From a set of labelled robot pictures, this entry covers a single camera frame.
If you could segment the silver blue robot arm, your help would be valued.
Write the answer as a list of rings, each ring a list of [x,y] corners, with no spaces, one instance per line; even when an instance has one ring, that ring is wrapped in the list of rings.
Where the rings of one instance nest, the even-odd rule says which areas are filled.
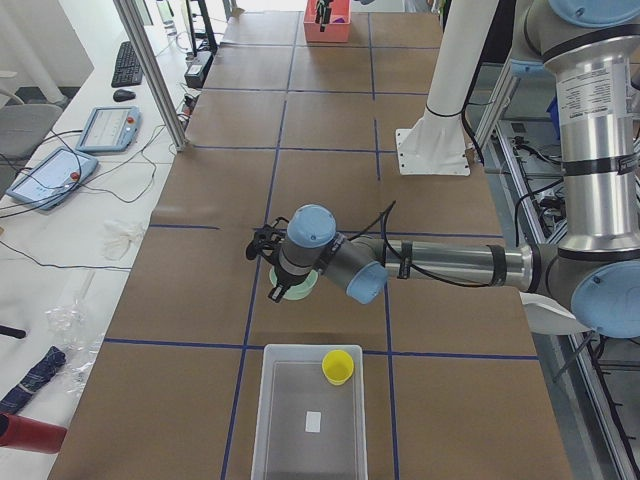
[[[265,225],[246,249],[272,267],[270,298],[317,272],[367,304],[387,279],[429,278],[467,288],[511,286],[564,308],[539,333],[639,333],[639,213],[632,141],[630,55],[639,45],[635,1],[520,1],[512,64],[555,78],[567,232],[556,245],[456,246],[339,233],[319,205],[285,231]]]

